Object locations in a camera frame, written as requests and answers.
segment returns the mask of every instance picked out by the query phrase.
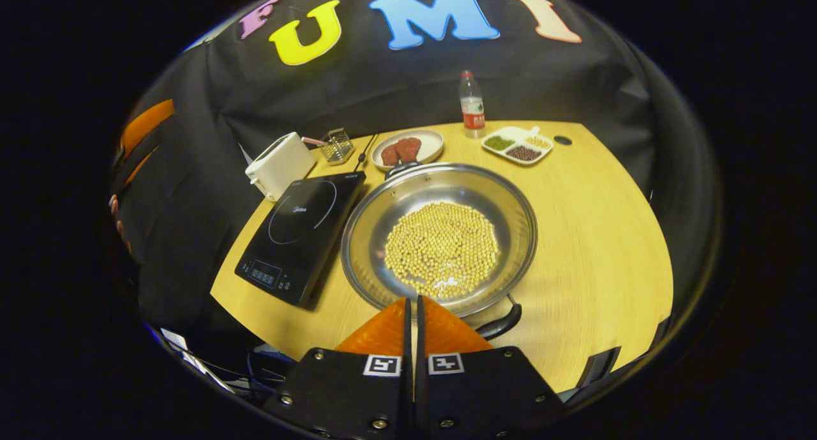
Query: frying pan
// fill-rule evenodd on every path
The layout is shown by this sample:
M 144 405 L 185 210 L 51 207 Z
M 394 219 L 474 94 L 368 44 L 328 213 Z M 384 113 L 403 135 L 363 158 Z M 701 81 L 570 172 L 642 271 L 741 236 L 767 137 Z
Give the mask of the frying pan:
M 530 202 L 513 183 L 482 167 L 462 163 L 406 163 L 391 169 L 386 180 L 353 210 L 341 239 L 341 261 L 347 280 L 369 304 L 383 309 L 402 297 L 416 307 L 417 292 L 385 265 L 386 236 L 401 216 L 432 202 L 454 202 L 482 213 L 493 224 L 499 255 L 488 277 L 472 292 L 439 298 L 457 317 L 482 311 L 509 296 L 534 260 L 537 224 Z M 522 306 L 477 330 L 494 338 L 521 318 Z

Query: white plate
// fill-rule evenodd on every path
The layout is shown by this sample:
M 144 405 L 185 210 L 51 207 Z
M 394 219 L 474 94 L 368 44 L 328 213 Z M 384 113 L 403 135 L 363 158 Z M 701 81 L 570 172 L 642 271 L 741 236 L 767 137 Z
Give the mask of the white plate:
M 501 128 L 498 131 L 494 132 L 493 134 L 485 135 L 485 138 L 482 139 L 482 147 L 492 152 L 494 155 L 502 156 L 507 160 L 514 161 L 515 163 L 520 163 L 522 165 L 530 165 L 542 160 L 542 158 L 548 155 L 551 149 L 553 149 L 553 141 L 550 138 L 543 137 L 543 135 L 537 134 L 537 132 L 539 132 L 538 128 L 534 128 L 533 130 L 525 130 L 522 128 L 513 128 L 512 126 L 508 126 L 508 128 Z M 502 137 L 505 140 L 513 140 L 513 144 L 511 144 L 505 149 L 501 150 L 493 149 L 490 146 L 485 145 L 485 141 L 492 137 Z M 539 138 L 539 140 L 542 140 L 545 143 L 547 143 L 548 146 L 541 147 L 529 143 L 527 140 L 529 137 L 537 137 Z M 542 154 L 540 154 L 539 157 L 535 158 L 534 160 L 529 161 L 523 161 L 513 156 L 509 156 L 507 152 L 511 149 L 516 148 L 517 146 L 525 146 L 525 148 L 533 149 L 534 151 L 538 151 Z
M 386 147 L 394 145 L 394 143 L 397 143 L 403 138 L 409 137 L 414 137 L 421 141 L 420 150 L 417 152 L 417 160 L 421 163 L 429 163 L 443 152 L 443 135 L 433 130 L 409 130 L 380 141 L 380 144 L 371 150 L 371 161 L 380 170 L 388 171 L 393 169 L 393 165 L 383 165 L 383 159 L 380 157 L 380 153 L 382 153 Z

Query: red bottle label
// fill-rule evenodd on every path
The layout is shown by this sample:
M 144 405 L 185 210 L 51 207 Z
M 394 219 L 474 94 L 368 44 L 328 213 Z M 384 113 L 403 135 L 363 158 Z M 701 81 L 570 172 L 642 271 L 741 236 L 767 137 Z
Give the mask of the red bottle label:
M 464 120 L 466 128 L 478 129 L 485 127 L 484 114 L 462 113 L 462 120 Z
M 482 99 L 469 97 L 460 100 L 462 107 L 462 121 L 466 128 L 480 129 L 485 127 L 485 113 Z

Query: blue letter m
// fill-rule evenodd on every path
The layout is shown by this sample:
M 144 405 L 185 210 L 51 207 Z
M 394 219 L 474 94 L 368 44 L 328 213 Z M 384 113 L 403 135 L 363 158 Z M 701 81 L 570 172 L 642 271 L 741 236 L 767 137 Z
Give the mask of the blue letter m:
M 409 22 L 437 41 L 446 35 L 449 18 L 454 20 L 451 34 L 457 39 L 499 38 L 499 30 L 491 27 L 476 0 L 434 0 L 431 7 L 417 0 L 374 0 L 368 6 L 385 16 L 394 35 L 389 48 L 394 50 L 423 44 L 423 37 L 412 32 Z

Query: wooden table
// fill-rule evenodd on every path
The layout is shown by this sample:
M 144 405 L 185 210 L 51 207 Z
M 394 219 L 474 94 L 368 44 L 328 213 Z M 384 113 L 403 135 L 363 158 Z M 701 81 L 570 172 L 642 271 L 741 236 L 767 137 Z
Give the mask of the wooden table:
M 484 151 L 479 140 L 466 138 L 462 123 L 427 128 L 446 138 L 438 162 L 493 170 L 516 183 L 533 205 L 539 246 L 533 265 L 513 291 L 514 300 L 522 304 L 522 320 L 491 344 L 519 347 L 555 391 L 569 390 L 580 381 L 589 356 L 621 346 L 615 370 L 650 347 L 657 324 L 669 316 L 672 304 L 669 253 L 641 190 L 588 129 L 576 123 L 490 121 L 485 130 L 503 126 L 540 126 L 541 135 L 563 135 L 573 145 L 555 143 L 539 163 L 520 167 Z M 383 133 L 370 150 L 405 130 Z M 369 139 L 353 140 L 354 157 L 334 167 L 313 150 L 318 164 L 309 176 L 350 172 Z M 384 172 L 370 161 L 362 170 L 368 190 L 383 182 Z M 333 349 L 377 309 L 353 291 L 340 257 L 327 265 L 326 284 L 312 311 L 286 304 L 234 274 L 272 206 L 262 201 L 244 225 L 210 293 L 263 341 L 300 359 L 312 347 Z M 506 298 L 464 320 L 476 327 L 502 317 L 510 307 Z

